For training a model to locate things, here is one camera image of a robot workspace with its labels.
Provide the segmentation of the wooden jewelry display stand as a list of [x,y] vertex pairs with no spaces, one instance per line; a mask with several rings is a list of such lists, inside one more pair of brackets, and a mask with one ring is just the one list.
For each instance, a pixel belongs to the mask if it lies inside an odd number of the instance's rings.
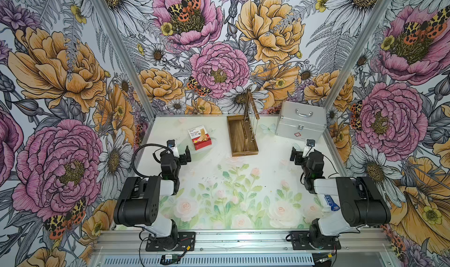
[[231,153],[233,158],[259,154],[255,138],[260,114],[250,90],[246,91],[244,114],[227,117]]

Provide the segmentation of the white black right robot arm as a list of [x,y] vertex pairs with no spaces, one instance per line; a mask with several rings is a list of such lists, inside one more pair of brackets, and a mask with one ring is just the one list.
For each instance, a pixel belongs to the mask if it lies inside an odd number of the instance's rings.
[[292,149],[289,159],[301,166],[301,183],[307,192],[324,201],[330,213],[314,219],[307,231],[290,232],[286,239],[296,251],[336,252],[341,249],[342,234],[357,234],[362,228],[387,224],[391,213],[371,178],[325,177],[325,156],[314,147],[315,141],[308,139],[302,151]]

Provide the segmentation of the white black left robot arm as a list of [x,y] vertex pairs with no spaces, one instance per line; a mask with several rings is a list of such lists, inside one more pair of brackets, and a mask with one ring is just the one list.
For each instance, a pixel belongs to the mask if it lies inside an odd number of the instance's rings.
[[[153,158],[160,165],[161,172],[155,176],[140,173],[135,165],[139,152],[146,147],[154,147],[159,152]],[[182,233],[174,220],[159,212],[160,198],[175,196],[179,193],[179,172],[182,165],[191,162],[189,147],[178,154],[175,141],[167,145],[148,143],[140,146],[132,156],[131,168],[134,177],[126,179],[118,197],[113,219],[118,225],[139,228],[148,234],[143,240],[146,252],[192,252],[195,249],[196,233]]]

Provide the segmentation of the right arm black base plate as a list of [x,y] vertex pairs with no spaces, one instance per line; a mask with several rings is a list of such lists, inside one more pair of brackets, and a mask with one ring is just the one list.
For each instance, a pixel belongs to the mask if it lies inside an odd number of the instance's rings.
[[295,251],[324,251],[340,250],[342,248],[339,238],[336,236],[315,235],[309,231],[292,231],[286,240],[291,243]]

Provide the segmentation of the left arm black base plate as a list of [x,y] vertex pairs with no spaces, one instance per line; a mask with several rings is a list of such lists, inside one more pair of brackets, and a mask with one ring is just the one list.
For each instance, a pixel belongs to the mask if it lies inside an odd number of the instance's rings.
[[146,242],[146,252],[191,252],[195,249],[195,232],[179,232],[178,235],[171,234],[165,238],[156,238]]

